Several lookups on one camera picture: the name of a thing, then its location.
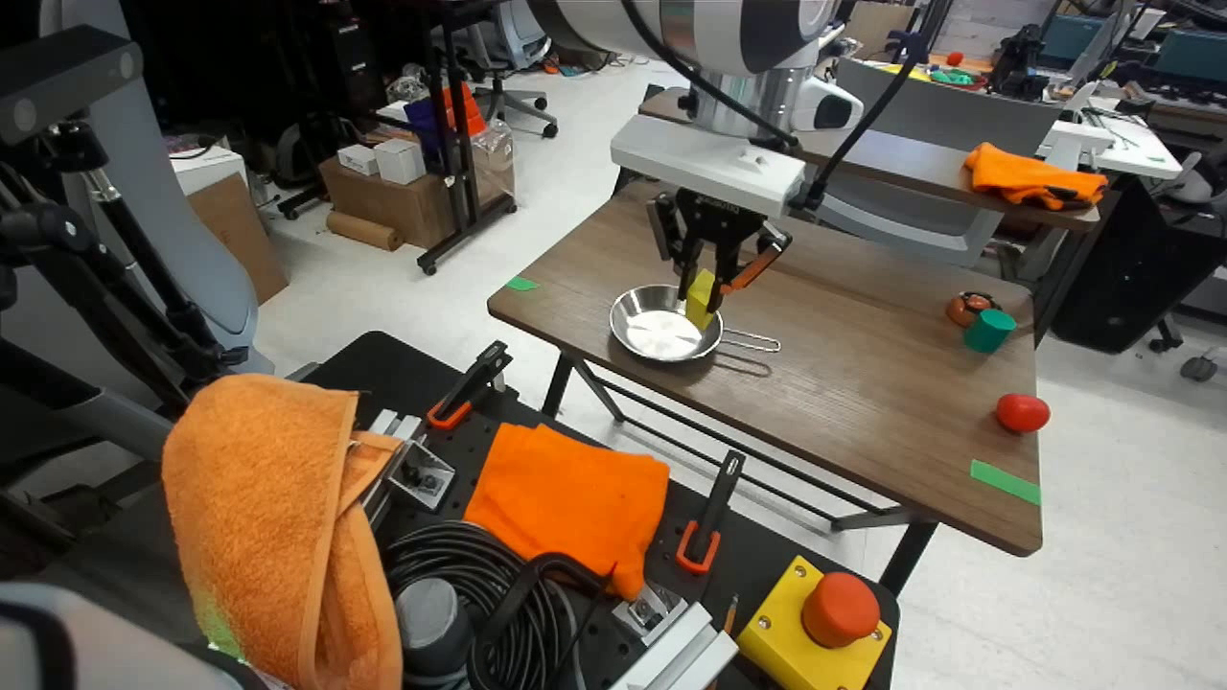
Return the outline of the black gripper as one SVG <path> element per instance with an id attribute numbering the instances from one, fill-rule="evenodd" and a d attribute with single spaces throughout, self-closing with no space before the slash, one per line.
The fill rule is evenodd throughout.
<path id="1" fill-rule="evenodd" d="M 713 309 L 722 309 L 735 290 L 743 290 L 751 280 L 740 263 L 740 252 L 751 238 L 763 234 L 763 214 L 699 197 L 699 192 L 669 192 L 663 201 L 663 252 L 673 263 L 673 298 L 687 298 L 694 274 L 699 274 L 699 244 L 704 242 L 717 251 L 717 298 Z"/>

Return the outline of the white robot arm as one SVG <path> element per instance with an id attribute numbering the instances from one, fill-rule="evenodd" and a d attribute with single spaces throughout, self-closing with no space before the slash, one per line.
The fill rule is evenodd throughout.
<path id="1" fill-rule="evenodd" d="M 841 161 L 867 122 L 819 71 L 842 44 L 834 0 L 531 0 L 531 14 L 565 45 L 654 56 L 687 82 L 666 115 L 640 106 L 608 156 L 666 183 L 649 212 L 654 244 L 704 315 L 786 252 L 779 220 L 805 156 Z"/>

